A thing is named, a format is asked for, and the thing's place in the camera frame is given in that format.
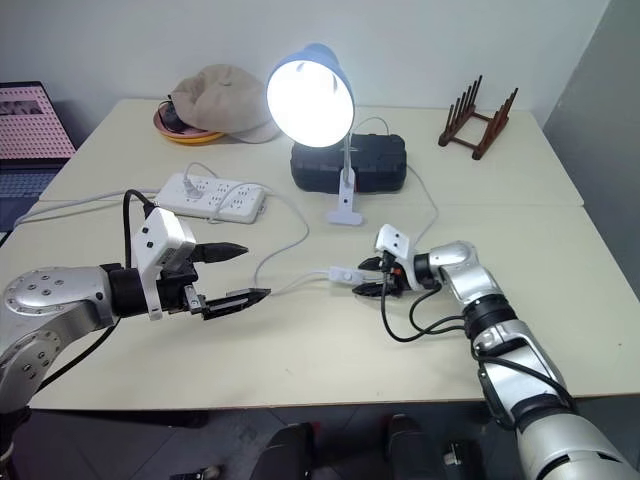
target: white table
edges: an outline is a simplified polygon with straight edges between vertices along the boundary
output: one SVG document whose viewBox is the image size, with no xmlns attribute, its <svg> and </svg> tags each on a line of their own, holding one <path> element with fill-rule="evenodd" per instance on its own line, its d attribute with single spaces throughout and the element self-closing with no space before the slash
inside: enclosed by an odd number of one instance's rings
<svg viewBox="0 0 640 480">
<path fill-rule="evenodd" d="M 222 140 L 185 147 L 154 131 L 157 102 L 119 103 L 49 186 L 35 208 L 131 187 L 160 188 L 192 161 L 224 178 L 260 181 L 291 197 L 311 224 L 302 245 L 268 262 L 260 285 L 279 288 L 309 270 L 356 266 L 371 256 L 377 230 L 389 222 L 410 235 L 429 215 L 409 175 L 396 194 L 358 196 L 362 227 L 324 220 L 336 197 L 300 191 L 289 169 L 291 141 L 264 145 Z M 512 112 L 507 128 L 476 162 L 437 138 L 446 111 L 360 108 L 358 120 L 384 117 L 406 141 L 409 163 L 423 177 L 441 217 L 419 247 L 474 242 L 520 317 L 557 363 L 572 393 L 640 392 L 640 306 L 584 212 L 533 117 Z M 476 140 L 482 124 L 461 135 Z M 361 131 L 382 133 L 381 125 Z M 141 221 L 134 208 L 133 225 Z M 0 249 L 0 285 L 46 265 L 98 265 L 122 260 L 118 201 L 94 202 L 55 220 L 20 226 Z M 303 232 L 274 198 L 254 225 L 191 221 L 200 242 L 232 241 L 251 252 L 200 265 L 197 288 L 208 298 L 250 285 L 258 261 Z M 392 327 L 409 334 L 414 295 L 389 301 Z M 427 324 L 457 313 L 440 293 L 421 307 Z M 92 342 L 63 352 L 62 365 Z M 468 341 L 459 333 L 401 345 L 387 337 L 379 303 L 348 287 L 311 282 L 233 316 L 203 322 L 186 314 L 151 322 L 123 320 L 94 354 L 37 395 L 31 405 L 56 409 L 199 409 L 481 398 Z"/>
<path fill-rule="evenodd" d="M 44 192 L 41 200 L 77 200 L 127 188 L 161 188 L 167 178 L 192 161 L 233 180 L 260 181 L 297 202 L 316 201 L 291 178 L 292 142 L 282 136 L 261 145 L 221 139 L 206 146 L 183 146 L 162 138 L 151 122 L 155 100 L 123 100 L 82 145 Z M 511 112 L 505 130 L 480 161 L 471 150 L 437 144 L 446 110 L 362 107 L 357 122 L 370 116 L 387 120 L 406 142 L 408 162 L 424 179 L 439 205 L 582 205 L 558 158 L 529 112 Z M 480 138 L 484 123 L 472 119 L 461 136 Z M 371 120 L 363 133 L 384 133 Z M 403 188 L 402 201 L 423 202 L 415 179 Z M 397 195 L 381 199 L 396 201 Z"/>
<path fill-rule="evenodd" d="M 261 286 L 277 288 L 319 267 L 355 266 L 373 253 L 383 222 L 415 234 L 413 219 L 424 215 L 417 204 L 362 202 L 368 223 L 345 230 L 323 221 L 322 204 L 300 206 L 312 235 L 268 262 Z M 8 239 L 0 249 L 0 284 L 34 267 L 122 259 L 119 202 L 73 210 L 85 213 L 24 224 Z M 135 225 L 141 216 L 133 210 Z M 249 285 L 260 258 L 302 233 L 275 199 L 254 225 L 190 223 L 201 242 L 235 241 L 251 250 L 233 261 L 198 266 L 196 286 L 209 298 Z M 444 206 L 420 247 L 455 239 L 476 244 L 573 394 L 640 392 L 640 306 L 582 208 Z M 410 333 L 407 311 L 413 298 L 389 301 L 392 328 L 400 334 Z M 427 324 L 456 312 L 442 292 L 420 307 L 419 318 Z M 74 344 L 56 366 L 96 336 Z M 199 409 L 480 398 L 476 366 L 462 334 L 398 344 L 384 332 L 378 302 L 355 298 L 348 287 L 312 282 L 208 322 L 186 314 L 157 322 L 146 316 L 123 320 L 100 349 L 31 405 Z"/>
</svg>

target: white cable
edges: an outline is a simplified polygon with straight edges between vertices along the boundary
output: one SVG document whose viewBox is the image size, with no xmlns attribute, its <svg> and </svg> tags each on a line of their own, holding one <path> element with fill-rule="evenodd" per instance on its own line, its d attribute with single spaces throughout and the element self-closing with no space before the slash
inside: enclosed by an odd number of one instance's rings
<svg viewBox="0 0 640 480">
<path fill-rule="evenodd" d="M 289 250 L 290 248 L 296 247 L 296 246 L 300 245 L 302 242 L 304 242 L 307 239 L 307 237 L 309 236 L 309 234 L 311 233 L 311 227 L 309 227 L 309 224 L 305 220 L 305 218 L 302 215 L 302 213 L 300 212 L 300 210 L 298 210 L 298 207 L 296 207 L 295 203 L 293 203 L 293 201 L 291 201 L 289 198 L 285 197 L 284 195 L 280 195 L 279 193 L 276 193 L 271 187 L 269 187 L 269 186 L 267 186 L 267 185 L 265 185 L 263 183 L 259 183 L 259 182 L 242 182 L 242 183 L 239 183 L 237 185 L 234 185 L 229 190 L 227 190 L 227 192 L 220 199 L 220 202 L 218 202 L 216 207 L 213 209 L 213 212 L 211 212 L 211 220 L 214 220 L 215 217 L 218 215 L 218 212 L 222 208 L 222 205 L 224 204 L 224 201 L 231 194 L 231 192 L 233 192 L 236 188 L 241 187 L 243 185 L 255 185 L 255 186 L 259 186 L 259 187 L 264 188 L 265 191 L 269 195 L 272 195 L 272 196 L 278 198 L 280 201 L 282 201 L 284 204 L 286 204 L 293 211 L 293 213 L 296 214 L 296 216 L 300 219 L 300 221 L 304 224 L 304 228 L 305 228 L 304 235 L 302 235 L 302 237 L 300 237 L 300 239 L 296 240 L 295 242 L 293 242 L 293 243 L 291 243 L 289 245 L 286 245 L 286 246 L 276 250 L 275 252 L 270 253 L 269 255 L 264 257 L 262 260 L 260 260 L 260 263 L 258 263 L 258 266 L 256 267 L 255 271 L 253 272 L 253 286 L 257 287 L 258 286 L 258 274 L 260 273 L 260 269 L 264 266 L 264 264 L 269 259 L 275 257 L 279 253 L 282 253 L 282 252 L 284 252 L 286 250 Z"/>
<path fill-rule="evenodd" d="M 329 274 L 328 270 L 312 270 L 310 272 L 304 273 L 300 275 L 298 278 L 296 278 L 295 280 L 285 285 L 284 287 L 279 288 L 275 292 L 271 292 L 271 296 L 277 296 L 277 295 L 282 295 L 284 293 L 287 293 L 287 290 L 291 290 L 293 287 L 297 286 L 297 284 L 304 282 L 305 280 L 315 277 L 317 275 L 325 276 L 325 278 L 318 278 L 317 280 L 326 280 L 326 276 L 328 274 Z"/>
<path fill-rule="evenodd" d="M 160 190 L 151 189 L 151 188 L 139 188 L 137 189 L 140 193 L 158 193 Z M 39 210 L 33 210 L 31 212 L 25 213 L 24 215 L 18 217 L 15 222 L 13 222 L 13 228 L 20 225 L 27 218 L 34 217 L 36 215 L 40 215 L 42 213 L 52 212 L 53 210 L 59 210 L 61 208 L 75 207 L 76 205 L 83 205 L 85 203 L 95 202 L 96 200 L 102 200 L 104 198 L 115 197 L 116 195 L 124 195 L 126 190 L 118 190 L 117 192 L 109 192 L 109 193 L 100 193 L 98 195 L 94 195 L 92 197 L 83 198 L 81 200 L 72 200 L 70 202 L 65 202 L 62 204 L 57 204 L 51 207 L 40 208 Z"/>
<path fill-rule="evenodd" d="M 204 194 L 196 188 L 196 186 L 193 184 L 193 182 L 189 178 L 189 170 L 191 170 L 191 167 L 196 165 L 206 170 L 207 172 L 209 172 L 213 178 L 218 178 L 218 174 L 213 170 L 211 170 L 209 167 L 207 167 L 204 163 L 191 162 L 189 165 L 187 165 L 187 168 L 184 169 L 184 176 L 182 177 L 182 183 L 184 185 L 184 189 L 186 190 L 187 197 L 198 199 L 198 198 L 201 198 L 202 195 Z"/>
<path fill-rule="evenodd" d="M 358 125 L 356 125 L 355 127 L 353 127 L 351 129 L 351 133 L 356 133 L 356 130 L 358 130 L 362 125 L 364 125 L 365 123 L 367 123 L 369 120 L 380 120 L 382 123 L 384 123 L 385 128 L 387 129 L 387 135 L 389 135 L 389 124 L 387 123 L 387 121 L 382 118 L 382 117 L 369 117 L 369 118 L 365 118 L 364 120 L 362 120 Z"/>
<path fill-rule="evenodd" d="M 429 190 L 427 190 L 427 187 L 424 184 L 424 182 L 422 181 L 422 178 L 420 177 L 420 175 L 418 175 L 418 172 L 416 172 L 411 165 L 407 164 L 407 168 L 409 169 L 409 171 L 411 173 L 413 173 L 415 175 L 415 177 L 418 179 L 418 182 L 420 182 L 420 185 L 422 186 L 422 190 L 424 191 L 424 194 L 427 196 L 427 199 L 431 203 L 431 206 L 433 207 L 433 211 L 435 212 L 435 215 L 433 215 L 433 217 L 431 217 L 431 219 L 427 222 L 425 227 L 422 229 L 420 234 L 416 237 L 415 241 L 413 242 L 413 245 L 417 245 L 418 242 L 424 236 L 424 234 L 427 233 L 427 230 L 429 230 L 431 228 L 431 226 L 436 222 L 438 217 L 440 217 L 440 210 L 438 209 L 438 206 L 436 205 L 436 203 L 433 201 L 433 198 L 431 198 L 431 194 L 429 194 Z"/>
</svg>

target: power strip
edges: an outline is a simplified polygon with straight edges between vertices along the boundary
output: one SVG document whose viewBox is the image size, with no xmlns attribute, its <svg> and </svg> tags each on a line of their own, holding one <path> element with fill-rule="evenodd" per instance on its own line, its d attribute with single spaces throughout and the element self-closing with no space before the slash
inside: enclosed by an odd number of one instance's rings
<svg viewBox="0 0 640 480">
<path fill-rule="evenodd" d="M 189 175 L 191 183 L 203 195 L 200 198 L 189 198 L 183 183 L 184 174 L 175 173 L 156 195 L 155 203 L 178 215 L 201 217 L 225 222 L 253 223 L 258 210 L 264 201 L 264 189 L 258 185 L 242 185 L 231 192 L 224 199 L 222 207 L 215 217 L 214 210 L 218 207 L 225 194 L 243 182 L 223 180 L 214 177 L 200 177 Z"/>
</svg>

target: laptop screen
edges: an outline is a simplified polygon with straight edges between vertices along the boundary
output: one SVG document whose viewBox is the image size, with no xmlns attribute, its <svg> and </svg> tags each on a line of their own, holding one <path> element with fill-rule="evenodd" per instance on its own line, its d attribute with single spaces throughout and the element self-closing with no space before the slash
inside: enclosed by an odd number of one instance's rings
<svg viewBox="0 0 640 480">
<path fill-rule="evenodd" d="M 0 166 L 61 166 L 75 151 L 40 82 L 0 83 Z"/>
</svg>

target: cap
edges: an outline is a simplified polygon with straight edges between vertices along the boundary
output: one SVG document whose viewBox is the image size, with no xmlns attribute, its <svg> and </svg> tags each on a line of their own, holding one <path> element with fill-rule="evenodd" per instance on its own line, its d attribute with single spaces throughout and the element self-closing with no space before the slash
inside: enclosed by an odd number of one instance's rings
<svg viewBox="0 0 640 480">
<path fill-rule="evenodd" d="M 171 100 L 178 117 L 201 130 L 248 143 L 266 142 L 280 133 L 262 82 L 232 65 L 210 65 L 185 78 L 171 92 Z"/>
</svg>

